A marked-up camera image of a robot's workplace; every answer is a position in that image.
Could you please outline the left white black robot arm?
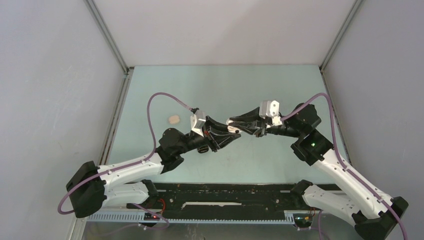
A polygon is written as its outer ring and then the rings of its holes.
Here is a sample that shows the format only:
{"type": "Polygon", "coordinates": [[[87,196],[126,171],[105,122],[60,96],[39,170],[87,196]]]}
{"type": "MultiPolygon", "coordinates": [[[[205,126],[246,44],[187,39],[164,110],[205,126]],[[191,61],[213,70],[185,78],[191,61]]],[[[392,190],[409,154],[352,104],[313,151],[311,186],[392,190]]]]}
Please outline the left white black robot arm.
{"type": "Polygon", "coordinates": [[[110,165],[85,162],[66,185],[73,207],[71,212],[77,218],[85,218],[109,206],[142,204],[153,208],[158,194],[148,179],[150,176],[176,169],[187,152],[201,148],[217,152],[240,137],[240,133],[229,132],[225,124],[207,116],[200,132],[182,133],[167,128],[152,153],[110,165]]]}

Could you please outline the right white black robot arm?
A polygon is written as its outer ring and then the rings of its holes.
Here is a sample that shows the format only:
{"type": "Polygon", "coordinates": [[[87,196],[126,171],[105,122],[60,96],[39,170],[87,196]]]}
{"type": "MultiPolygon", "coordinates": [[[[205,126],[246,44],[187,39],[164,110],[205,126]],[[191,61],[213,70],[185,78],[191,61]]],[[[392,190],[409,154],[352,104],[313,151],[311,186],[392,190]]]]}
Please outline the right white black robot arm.
{"type": "Polygon", "coordinates": [[[299,104],[293,116],[278,113],[276,101],[265,101],[254,110],[227,120],[231,132],[256,137],[267,134],[296,138],[291,149],[298,159],[324,174],[344,192],[341,197],[301,180],[291,190],[291,204],[328,212],[352,225],[365,240],[384,240],[408,208],[403,197],[378,189],[340,156],[335,144],[317,130],[321,118],[312,104],[299,104]]]}

